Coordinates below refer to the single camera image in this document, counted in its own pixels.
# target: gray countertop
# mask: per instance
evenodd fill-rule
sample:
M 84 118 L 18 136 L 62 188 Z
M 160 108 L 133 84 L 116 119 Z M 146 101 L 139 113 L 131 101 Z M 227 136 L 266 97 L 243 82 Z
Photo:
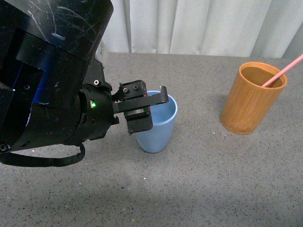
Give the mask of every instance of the gray countertop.
M 119 82 L 167 86 L 178 115 L 167 147 L 145 153 L 122 114 L 86 156 L 63 168 L 0 165 L 0 226 L 303 226 L 303 64 L 259 127 L 248 136 L 219 120 L 239 66 L 289 60 L 160 54 L 109 55 Z M 26 150 L 63 157 L 76 147 Z

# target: bamboo cup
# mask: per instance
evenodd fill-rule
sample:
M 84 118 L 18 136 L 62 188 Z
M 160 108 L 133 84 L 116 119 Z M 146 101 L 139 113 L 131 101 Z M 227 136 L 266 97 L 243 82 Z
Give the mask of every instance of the bamboo cup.
M 220 116 L 227 130 L 247 135 L 257 128 L 287 84 L 284 74 L 269 87 L 262 87 L 279 71 L 261 62 L 247 62 L 240 66 Z

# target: white curtain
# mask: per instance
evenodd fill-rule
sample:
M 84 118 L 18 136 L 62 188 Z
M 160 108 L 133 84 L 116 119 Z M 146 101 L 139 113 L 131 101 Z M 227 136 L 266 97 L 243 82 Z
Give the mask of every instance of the white curtain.
M 303 0 L 111 0 L 110 52 L 295 58 Z

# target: light blue plastic cup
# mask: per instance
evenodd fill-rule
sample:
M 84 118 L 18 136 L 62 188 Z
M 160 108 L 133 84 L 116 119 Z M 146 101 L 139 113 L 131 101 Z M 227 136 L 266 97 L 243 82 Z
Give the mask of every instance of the light blue plastic cup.
M 148 96 L 160 91 L 148 91 Z M 143 150 L 149 153 L 162 151 L 169 142 L 178 111 L 177 102 L 169 95 L 169 102 L 151 106 L 153 127 L 151 130 L 135 133 Z

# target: screw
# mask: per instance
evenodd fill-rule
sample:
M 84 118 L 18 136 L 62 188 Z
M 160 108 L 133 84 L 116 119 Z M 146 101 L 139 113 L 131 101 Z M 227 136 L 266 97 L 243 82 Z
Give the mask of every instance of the screw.
M 84 116 L 84 118 L 82 119 L 82 123 L 85 124 L 88 120 L 88 117 L 87 116 Z
M 23 91 L 24 91 L 24 92 L 29 91 L 29 89 L 30 89 L 30 86 L 29 86 L 28 84 L 25 84 L 25 85 L 23 86 Z
M 2 143 L 2 144 L 0 145 L 0 151 L 6 151 L 6 150 L 7 150 L 6 145 L 5 145 L 4 143 Z

